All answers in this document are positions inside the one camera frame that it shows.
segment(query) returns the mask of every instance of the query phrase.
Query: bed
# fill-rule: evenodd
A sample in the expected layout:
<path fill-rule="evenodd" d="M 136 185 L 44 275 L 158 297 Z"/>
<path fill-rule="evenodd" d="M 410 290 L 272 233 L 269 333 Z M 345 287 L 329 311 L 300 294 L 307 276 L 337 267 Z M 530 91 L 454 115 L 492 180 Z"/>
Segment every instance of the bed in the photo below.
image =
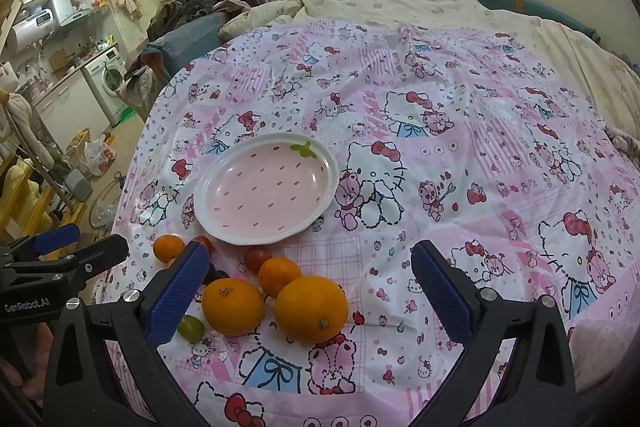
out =
<path fill-rule="evenodd" d="M 212 424 L 408 425 L 462 350 L 412 277 L 421 239 L 506 298 L 553 295 L 579 391 L 610 374 L 640 319 L 638 172 L 605 133 L 608 123 L 639 136 L 638 78 L 621 60 L 474 0 L 287 0 L 221 36 L 233 40 L 179 71 L 145 123 L 114 226 L 131 256 L 101 277 L 95 301 L 163 268 L 158 235 L 204 232 L 193 190 L 218 154 L 290 130 L 322 140 L 343 172 L 332 206 L 274 253 L 338 282 L 350 320 L 301 346 L 277 331 L 268 299 L 245 337 L 175 335 L 159 353 Z M 216 246 L 216 266 L 252 279 L 241 249 Z M 189 313 L 202 317 L 198 300 Z M 470 416 L 488 406 L 510 349 Z M 148 415 L 116 344 L 111 354 Z"/>

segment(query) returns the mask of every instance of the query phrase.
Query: blue gripper pad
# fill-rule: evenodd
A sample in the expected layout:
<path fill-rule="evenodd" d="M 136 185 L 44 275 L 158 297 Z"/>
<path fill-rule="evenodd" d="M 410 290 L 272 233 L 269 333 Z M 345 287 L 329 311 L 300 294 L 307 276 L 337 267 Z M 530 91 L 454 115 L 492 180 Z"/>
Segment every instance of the blue gripper pad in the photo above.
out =
<path fill-rule="evenodd" d="M 80 229 L 74 223 L 38 234 L 33 238 L 33 251 L 38 255 L 44 255 L 58 248 L 71 245 L 80 239 Z"/>
<path fill-rule="evenodd" d="M 149 282 L 144 290 L 143 306 L 149 304 L 147 298 L 150 298 L 151 308 L 146 310 L 146 340 L 152 348 L 166 344 L 174 336 L 208 271 L 207 247 L 191 241 L 170 268 L 159 271 Z M 154 300 L 153 293 L 159 285 L 163 288 Z"/>
<path fill-rule="evenodd" d="M 451 267 L 431 241 L 414 245 L 411 266 L 449 338 L 468 346 L 480 318 L 476 285 L 462 270 Z"/>

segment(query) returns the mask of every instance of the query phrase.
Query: pink oval plate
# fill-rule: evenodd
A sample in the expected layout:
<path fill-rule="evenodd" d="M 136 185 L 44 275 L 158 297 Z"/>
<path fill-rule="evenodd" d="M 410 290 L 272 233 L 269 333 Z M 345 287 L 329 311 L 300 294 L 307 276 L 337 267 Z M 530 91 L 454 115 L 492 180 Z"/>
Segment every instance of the pink oval plate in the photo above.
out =
<path fill-rule="evenodd" d="M 194 195 L 202 227 L 232 245 L 270 245 L 302 232 L 331 204 L 338 164 L 292 132 L 244 140 L 219 156 Z"/>

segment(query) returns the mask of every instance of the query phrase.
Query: pink hello kitty tablecloth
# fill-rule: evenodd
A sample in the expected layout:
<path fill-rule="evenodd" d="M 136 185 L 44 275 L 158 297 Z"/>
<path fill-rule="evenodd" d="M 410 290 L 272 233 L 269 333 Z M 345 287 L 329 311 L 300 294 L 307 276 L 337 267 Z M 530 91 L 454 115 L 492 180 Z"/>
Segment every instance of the pink hello kitty tablecloth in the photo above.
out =
<path fill-rule="evenodd" d="M 196 344 L 175 335 L 159 352 L 214 425 L 404 427 L 462 351 L 413 278 L 417 241 L 430 239 L 505 298 L 553 295 L 568 330 L 625 316 L 640 279 L 638 173 L 603 127 L 508 34 L 335 20 L 251 31 L 188 64 L 160 94 L 114 227 L 131 255 L 95 300 L 142 288 L 164 267 L 155 237 L 203 233 L 193 191 L 220 153 L 269 132 L 313 136 L 338 158 L 340 184 L 332 206 L 274 253 L 342 286 L 342 333 L 293 342 L 267 299 L 250 335 L 207 330 Z M 218 248 L 217 267 L 252 280 L 241 250 Z M 198 317 L 201 292 L 189 309 Z M 471 415 L 487 407 L 509 351 Z M 148 413 L 115 345 L 112 355 L 133 406 Z"/>

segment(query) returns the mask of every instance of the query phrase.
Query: green grape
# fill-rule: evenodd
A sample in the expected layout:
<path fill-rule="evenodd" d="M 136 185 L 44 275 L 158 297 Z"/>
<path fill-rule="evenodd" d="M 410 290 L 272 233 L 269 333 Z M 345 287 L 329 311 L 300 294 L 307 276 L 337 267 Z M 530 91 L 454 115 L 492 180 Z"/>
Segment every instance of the green grape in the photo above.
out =
<path fill-rule="evenodd" d="M 195 344 L 204 336 L 204 324 L 193 315 L 185 315 L 178 324 L 178 333 L 188 342 Z"/>

